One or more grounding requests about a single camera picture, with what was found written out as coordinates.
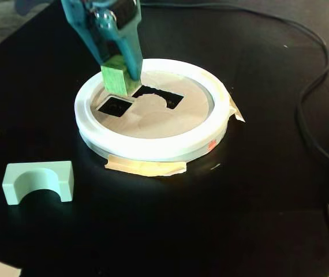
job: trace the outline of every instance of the green wooden block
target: green wooden block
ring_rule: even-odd
[[[141,85],[140,81],[131,79],[121,55],[111,57],[101,68],[104,86],[111,94],[129,96]]]

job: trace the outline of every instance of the arch block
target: arch block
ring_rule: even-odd
[[[73,170],[71,161],[9,163],[3,191],[8,205],[18,205],[28,193],[39,189],[53,190],[62,202],[72,201]]]

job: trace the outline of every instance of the square hole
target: square hole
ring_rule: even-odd
[[[109,97],[108,100],[98,109],[98,111],[113,115],[115,117],[121,117],[131,105],[131,102],[116,97]]]

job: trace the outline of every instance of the black table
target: black table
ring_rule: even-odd
[[[329,1],[234,2],[298,20],[329,47]],[[209,70],[247,123],[231,119],[223,141],[185,174],[105,170],[73,111],[99,67],[55,2],[0,44],[0,261],[22,276],[329,276],[329,165],[304,147],[294,121],[298,92],[322,69],[318,46],[242,12],[142,14],[143,56]],[[305,111],[329,149],[329,77]],[[6,204],[8,163],[53,160],[73,163],[71,203],[44,190]]]

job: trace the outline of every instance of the orange sticker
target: orange sticker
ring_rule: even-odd
[[[212,149],[215,148],[216,145],[216,139],[212,140],[210,143],[208,143],[208,151],[212,151]]]

